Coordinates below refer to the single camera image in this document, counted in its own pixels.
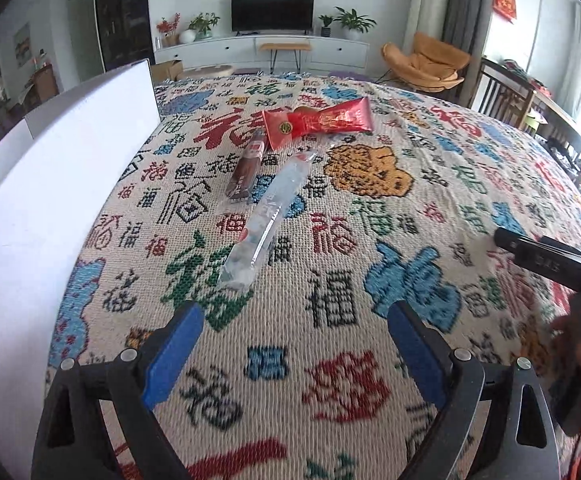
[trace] cardboard box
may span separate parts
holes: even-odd
[[[166,61],[150,67],[150,78],[153,84],[161,83],[166,79],[175,81],[177,75],[184,71],[184,65],[181,61]]]

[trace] tv screen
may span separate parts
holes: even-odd
[[[311,30],[314,0],[231,0],[233,31]]]

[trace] red wall hanging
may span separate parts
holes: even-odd
[[[509,22],[517,19],[517,3],[515,0],[494,0],[493,10]]]

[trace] orange armchair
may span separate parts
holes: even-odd
[[[421,32],[415,33],[410,56],[405,56],[393,43],[384,44],[381,55],[389,66],[386,74],[392,72],[408,86],[424,92],[441,92],[457,86],[464,81],[457,71],[471,61],[470,54]]]

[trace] patterned tablecloth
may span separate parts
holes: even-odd
[[[256,198],[295,149],[322,147],[252,289],[214,290],[245,218],[213,211],[261,110],[365,95],[373,134],[330,150],[303,137],[266,154]],[[516,267],[492,234],[503,226],[581,248],[581,196],[526,134],[430,97],[314,76],[186,80],[157,100],[164,121],[75,265],[48,380],[65,357],[101,362],[138,347],[197,300],[203,333],[155,409],[196,480],[397,478],[436,413],[387,332],[400,298],[451,347],[485,362],[528,356],[550,380],[545,323],[568,308],[567,291]]]

